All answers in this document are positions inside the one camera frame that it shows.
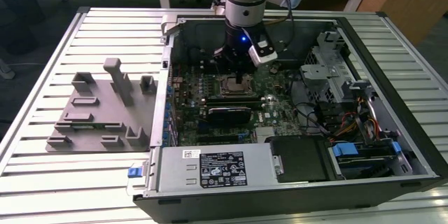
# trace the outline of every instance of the floor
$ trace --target floor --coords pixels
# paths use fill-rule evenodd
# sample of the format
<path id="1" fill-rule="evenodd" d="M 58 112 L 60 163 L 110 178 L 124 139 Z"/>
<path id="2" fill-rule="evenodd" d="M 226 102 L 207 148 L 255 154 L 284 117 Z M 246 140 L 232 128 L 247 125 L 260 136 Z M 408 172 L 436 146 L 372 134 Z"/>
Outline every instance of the floor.
<path id="1" fill-rule="evenodd" d="M 0 140 L 16 117 L 22 104 L 39 78 L 79 6 L 160 8 L 159 0 L 38 0 L 47 20 L 31 27 L 39 48 L 27 55 L 11 56 L 0 47 L 2 59 L 16 72 L 12 80 L 0 79 Z M 212 0 L 171 0 L 174 8 L 208 8 Z M 439 74 L 448 81 L 448 18 L 440 19 L 418 49 Z"/>

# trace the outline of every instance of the cpu socket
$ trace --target cpu socket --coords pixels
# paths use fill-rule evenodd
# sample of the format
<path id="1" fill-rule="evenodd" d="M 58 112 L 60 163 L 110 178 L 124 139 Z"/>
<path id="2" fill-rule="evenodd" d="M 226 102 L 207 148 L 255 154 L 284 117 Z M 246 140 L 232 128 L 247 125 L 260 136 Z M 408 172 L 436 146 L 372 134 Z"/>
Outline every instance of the cpu socket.
<path id="1" fill-rule="evenodd" d="M 246 74 L 242 83 L 236 83 L 236 76 L 222 76 L 220 90 L 224 97 L 252 97 L 255 92 L 252 90 L 252 76 Z"/>

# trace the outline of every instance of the metal bracket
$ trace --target metal bracket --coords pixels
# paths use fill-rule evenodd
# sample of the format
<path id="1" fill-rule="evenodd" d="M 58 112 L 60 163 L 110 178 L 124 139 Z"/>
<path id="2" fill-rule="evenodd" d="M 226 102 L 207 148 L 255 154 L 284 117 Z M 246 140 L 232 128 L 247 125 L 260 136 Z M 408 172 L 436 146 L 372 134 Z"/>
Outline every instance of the metal bracket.
<path id="1" fill-rule="evenodd" d="M 339 77 L 335 67 L 323 65 L 303 65 L 300 67 L 303 77 L 310 80 L 324 80 L 330 77 Z"/>
<path id="2" fill-rule="evenodd" d="M 283 168 L 280 156 L 274 155 L 272 156 L 272 162 L 274 162 L 274 169 L 275 169 L 276 175 L 283 174 L 286 171 L 284 171 L 284 168 Z"/>
<path id="3" fill-rule="evenodd" d="M 151 190 L 158 190 L 158 173 L 159 173 L 159 161 L 160 161 L 160 152 L 162 152 L 162 147 L 156 147 L 151 149 L 152 155 L 150 158 L 150 163 L 148 163 L 148 172 L 147 172 L 147 189 L 148 191 Z"/>
<path id="4" fill-rule="evenodd" d="M 160 28 L 162 28 L 162 34 L 166 37 L 170 36 L 172 33 L 175 33 L 179 30 L 178 15 L 163 15 Z"/>

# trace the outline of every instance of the sticker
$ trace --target sticker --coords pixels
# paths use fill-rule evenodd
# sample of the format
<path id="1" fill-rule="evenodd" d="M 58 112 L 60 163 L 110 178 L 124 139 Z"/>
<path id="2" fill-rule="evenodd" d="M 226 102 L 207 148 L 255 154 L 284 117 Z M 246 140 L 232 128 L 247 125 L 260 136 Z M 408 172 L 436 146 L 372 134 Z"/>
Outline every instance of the sticker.
<path id="1" fill-rule="evenodd" d="M 199 158 L 199 155 L 202 154 L 202 150 L 183 150 L 182 158 Z"/>
<path id="2" fill-rule="evenodd" d="M 207 153 L 199 155 L 203 188 L 247 186 L 243 152 Z"/>

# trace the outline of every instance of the gray plastic post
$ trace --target gray plastic post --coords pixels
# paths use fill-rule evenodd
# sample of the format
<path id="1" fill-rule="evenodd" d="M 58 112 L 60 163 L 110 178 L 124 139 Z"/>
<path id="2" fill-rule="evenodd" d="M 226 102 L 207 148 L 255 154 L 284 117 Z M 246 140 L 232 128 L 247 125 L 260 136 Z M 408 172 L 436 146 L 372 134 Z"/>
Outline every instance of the gray plastic post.
<path id="1" fill-rule="evenodd" d="M 119 58 L 107 58 L 104 61 L 103 68 L 112 76 L 115 89 L 122 97 L 124 106 L 128 107 L 134 105 L 134 99 L 131 96 L 132 88 L 130 81 L 123 77 L 123 73 L 120 71 L 120 65 L 122 61 Z"/>
<path id="2" fill-rule="evenodd" d="M 72 79 L 72 85 L 78 93 L 91 93 L 90 84 L 94 84 L 95 80 L 90 72 L 78 72 Z"/>
<path id="3" fill-rule="evenodd" d="M 154 81 L 152 76 L 142 76 L 140 89 L 142 89 L 142 94 L 156 94 L 158 93 L 158 86 L 156 86 L 156 82 Z"/>

